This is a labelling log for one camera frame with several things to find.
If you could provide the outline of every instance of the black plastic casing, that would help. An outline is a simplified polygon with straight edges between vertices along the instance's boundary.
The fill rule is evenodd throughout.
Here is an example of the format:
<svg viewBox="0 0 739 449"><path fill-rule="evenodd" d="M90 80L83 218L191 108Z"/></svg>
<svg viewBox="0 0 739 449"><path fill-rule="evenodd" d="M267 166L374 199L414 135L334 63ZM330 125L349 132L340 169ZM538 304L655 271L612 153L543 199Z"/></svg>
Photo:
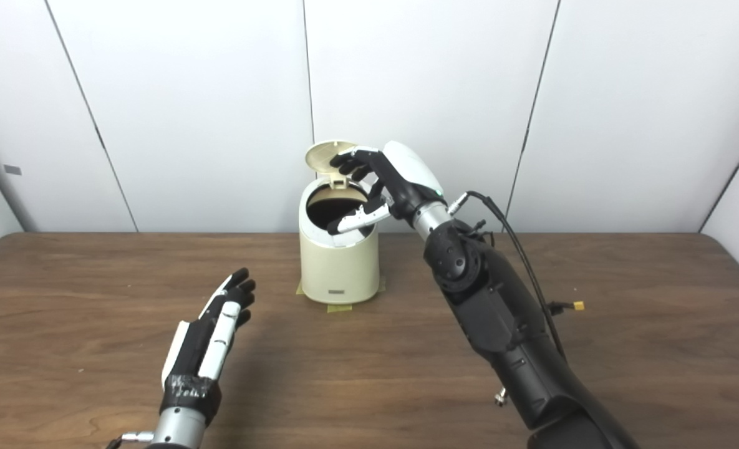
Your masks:
<svg viewBox="0 0 739 449"><path fill-rule="evenodd" d="M528 446L637 449L558 354L538 302L510 262L465 230L460 222L442 224L427 238L424 258L472 349L491 364L525 425L543 427Z"/></svg>

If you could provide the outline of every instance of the open lid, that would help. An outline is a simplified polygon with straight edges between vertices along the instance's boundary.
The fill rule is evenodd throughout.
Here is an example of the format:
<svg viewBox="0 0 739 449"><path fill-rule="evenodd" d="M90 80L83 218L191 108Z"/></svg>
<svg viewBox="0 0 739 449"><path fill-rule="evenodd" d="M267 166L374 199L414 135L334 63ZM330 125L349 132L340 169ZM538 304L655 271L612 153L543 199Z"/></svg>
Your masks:
<svg viewBox="0 0 739 449"><path fill-rule="evenodd" d="M339 173L338 167L332 167L330 165L330 160L338 153L341 153L341 151L354 146L355 144L342 142L342 140L327 140L326 142L320 142L309 148L309 151L306 153L306 164L308 164L309 167L317 173L344 177Z"/></svg>

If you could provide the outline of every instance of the robotic arm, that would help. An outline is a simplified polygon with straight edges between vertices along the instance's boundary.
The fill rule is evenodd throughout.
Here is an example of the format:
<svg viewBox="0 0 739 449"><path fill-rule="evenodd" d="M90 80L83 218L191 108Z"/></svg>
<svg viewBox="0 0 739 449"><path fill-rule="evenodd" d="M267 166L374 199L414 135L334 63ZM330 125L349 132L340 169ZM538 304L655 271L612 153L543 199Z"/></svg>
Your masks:
<svg viewBox="0 0 739 449"><path fill-rule="evenodd" d="M636 449L625 429L569 369L547 333L543 310L505 256L452 217L469 195L447 208L433 173L412 150L355 146L331 165L360 181L378 176L367 202L329 225L344 233L388 216L406 220L425 241L424 259L472 349L491 364L525 425L530 449Z"/></svg>
<svg viewBox="0 0 739 449"><path fill-rule="evenodd" d="M235 332L250 319L256 282L247 268L220 284L195 321L181 321L164 361L164 396L154 432L127 432L107 449L123 442L150 443L147 449L199 449L203 432L222 400L219 375Z"/></svg>

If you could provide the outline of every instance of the small gray label on wall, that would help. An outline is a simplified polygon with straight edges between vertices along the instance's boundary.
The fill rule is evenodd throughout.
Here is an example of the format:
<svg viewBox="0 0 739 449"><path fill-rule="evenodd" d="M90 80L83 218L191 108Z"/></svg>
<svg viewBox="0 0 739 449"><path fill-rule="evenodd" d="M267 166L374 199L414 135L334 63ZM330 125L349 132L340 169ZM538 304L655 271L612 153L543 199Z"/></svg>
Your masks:
<svg viewBox="0 0 739 449"><path fill-rule="evenodd" d="M9 173L10 175L22 176L22 170L20 170L19 167L16 167L14 165L4 164L4 171L6 171L6 173Z"/></svg>

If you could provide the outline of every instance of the cream trash can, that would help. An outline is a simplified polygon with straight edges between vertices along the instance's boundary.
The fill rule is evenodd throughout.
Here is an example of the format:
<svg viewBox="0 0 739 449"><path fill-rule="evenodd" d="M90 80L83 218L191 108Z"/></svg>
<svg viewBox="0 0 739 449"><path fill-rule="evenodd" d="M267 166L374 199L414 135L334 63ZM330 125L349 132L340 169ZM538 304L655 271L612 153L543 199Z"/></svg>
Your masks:
<svg viewBox="0 0 739 449"><path fill-rule="evenodd" d="M308 298L326 304L366 301L380 286L377 226L327 233L327 224L367 201L368 184L330 166L333 156L353 146L322 142L306 153L306 163L320 176L300 199L301 288Z"/></svg>

